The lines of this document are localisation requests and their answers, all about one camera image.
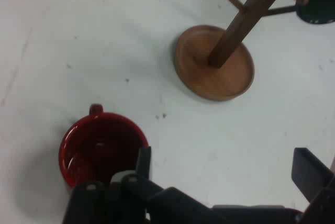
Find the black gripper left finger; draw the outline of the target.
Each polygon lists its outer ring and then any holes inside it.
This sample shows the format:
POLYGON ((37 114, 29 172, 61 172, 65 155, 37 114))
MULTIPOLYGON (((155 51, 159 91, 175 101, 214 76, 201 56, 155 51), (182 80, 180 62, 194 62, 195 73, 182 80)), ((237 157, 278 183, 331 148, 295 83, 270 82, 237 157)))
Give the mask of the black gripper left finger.
POLYGON ((140 148, 135 171, 108 186, 82 183, 72 191, 63 223, 163 223, 154 200, 163 189, 149 180, 151 147, 140 148))

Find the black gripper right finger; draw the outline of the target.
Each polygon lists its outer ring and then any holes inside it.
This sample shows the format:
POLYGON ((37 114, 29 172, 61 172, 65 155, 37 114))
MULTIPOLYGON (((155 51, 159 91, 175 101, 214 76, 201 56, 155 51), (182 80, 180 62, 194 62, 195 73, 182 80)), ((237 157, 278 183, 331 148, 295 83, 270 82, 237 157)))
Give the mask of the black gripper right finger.
POLYGON ((291 177, 309 202, 298 223, 334 223, 334 173, 307 148, 295 148, 291 177))

